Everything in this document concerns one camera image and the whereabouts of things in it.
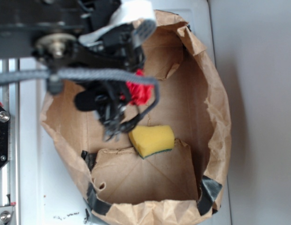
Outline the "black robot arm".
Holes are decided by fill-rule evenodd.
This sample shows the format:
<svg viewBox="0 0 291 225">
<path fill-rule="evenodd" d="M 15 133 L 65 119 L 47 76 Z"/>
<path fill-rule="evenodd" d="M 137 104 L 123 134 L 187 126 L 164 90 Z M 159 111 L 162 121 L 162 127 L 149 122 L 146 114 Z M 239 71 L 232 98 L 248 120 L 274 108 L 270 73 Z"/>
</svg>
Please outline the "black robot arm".
<svg viewBox="0 0 291 225">
<path fill-rule="evenodd" d="M 119 0 L 0 0 L 0 60 L 33 57 L 46 66 L 47 89 L 62 90 L 62 81 L 80 85 L 74 103 L 93 111 L 109 140 L 130 132 L 138 113 L 124 121 L 133 99 L 129 81 L 144 64 L 132 22 L 111 25 L 122 8 Z"/>
</svg>

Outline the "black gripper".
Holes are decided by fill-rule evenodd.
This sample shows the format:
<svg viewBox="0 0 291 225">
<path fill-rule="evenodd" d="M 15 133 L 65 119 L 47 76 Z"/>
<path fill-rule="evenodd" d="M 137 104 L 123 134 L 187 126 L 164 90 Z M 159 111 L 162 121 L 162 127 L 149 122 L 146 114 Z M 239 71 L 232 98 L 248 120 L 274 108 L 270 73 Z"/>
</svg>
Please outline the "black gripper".
<svg viewBox="0 0 291 225">
<path fill-rule="evenodd" d="M 137 72 L 145 62 L 142 47 L 135 46 L 134 31 L 116 28 L 88 46 L 76 45 L 74 67 L 96 69 L 100 77 L 77 80 L 84 91 L 76 94 L 74 103 L 80 111 L 95 112 L 104 127 L 106 142 L 131 131 L 141 120 L 138 113 L 123 122 L 126 106 L 134 101 L 125 76 Z"/>
</svg>

